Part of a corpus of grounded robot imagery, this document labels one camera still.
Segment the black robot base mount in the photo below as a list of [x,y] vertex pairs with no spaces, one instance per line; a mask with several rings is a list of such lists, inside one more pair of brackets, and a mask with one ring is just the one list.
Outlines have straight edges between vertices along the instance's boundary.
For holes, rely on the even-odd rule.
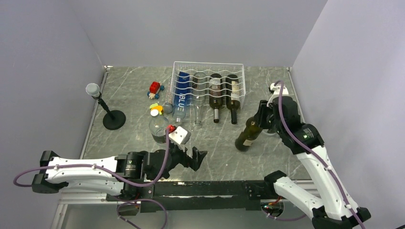
[[107,202],[128,202],[119,212],[125,216],[173,210],[245,209],[280,213],[282,198],[268,190],[263,180],[161,181],[150,187],[124,185],[121,195],[106,196]]

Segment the clear glass wine bottle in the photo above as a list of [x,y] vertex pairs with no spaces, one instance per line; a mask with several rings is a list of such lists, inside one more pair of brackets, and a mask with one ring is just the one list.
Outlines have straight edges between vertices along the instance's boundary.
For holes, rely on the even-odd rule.
[[194,107],[194,123],[196,125],[202,125],[202,107],[205,101],[206,77],[205,73],[197,72],[192,78],[192,102]]

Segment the dark green wine bottle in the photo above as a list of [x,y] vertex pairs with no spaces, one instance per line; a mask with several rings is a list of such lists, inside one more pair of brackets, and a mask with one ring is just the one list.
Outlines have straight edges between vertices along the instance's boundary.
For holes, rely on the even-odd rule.
[[237,110],[241,106],[241,88],[237,75],[230,74],[225,78],[225,88],[226,107],[231,112],[231,123],[235,125],[237,124]]
[[209,80],[209,105],[213,109],[213,122],[219,123],[219,109],[223,105],[222,98],[223,81],[222,76],[214,73]]

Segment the clear round glass bottle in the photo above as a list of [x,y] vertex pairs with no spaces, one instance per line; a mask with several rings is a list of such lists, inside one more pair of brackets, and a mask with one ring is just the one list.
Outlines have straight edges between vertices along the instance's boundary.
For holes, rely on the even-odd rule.
[[165,144],[166,128],[169,125],[169,120],[162,116],[157,109],[152,109],[150,115],[149,130],[154,141],[158,144]]

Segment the blue square water bottle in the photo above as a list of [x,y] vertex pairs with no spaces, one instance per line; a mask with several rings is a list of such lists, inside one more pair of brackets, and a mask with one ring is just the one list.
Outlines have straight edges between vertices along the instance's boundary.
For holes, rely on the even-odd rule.
[[190,98],[190,75],[179,72],[174,88],[174,112],[175,122],[181,123],[186,116],[187,102]]

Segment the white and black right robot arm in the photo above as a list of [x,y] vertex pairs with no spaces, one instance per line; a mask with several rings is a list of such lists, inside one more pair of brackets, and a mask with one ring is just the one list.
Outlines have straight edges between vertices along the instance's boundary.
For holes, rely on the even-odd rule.
[[279,170],[264,177],[264,194],[289,200],[311,219],[316,229],[364,228],[371,213],[347,192],[331,164],[320,133],[315,126],[301,121],[298,104],[289,96],[270,102],[261,100],[254,117],[259,127],[275,130],[305,167],[320,197],[301,188]]

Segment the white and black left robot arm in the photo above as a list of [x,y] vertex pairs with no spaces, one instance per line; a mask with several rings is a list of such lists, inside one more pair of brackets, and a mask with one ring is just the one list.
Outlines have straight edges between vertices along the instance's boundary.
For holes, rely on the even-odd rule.
[[88,190],[121,196],[132,200],[139,187],[150,187],[153,181],[168,179],[177,165],[197,171],[207,151],[181,149],[170,143],[168,151],[129,152],[99,159],[68,159],[54,151],[44,151],[41,169],[32,181],[32,190],[40,194],[58,193],[63,189]]

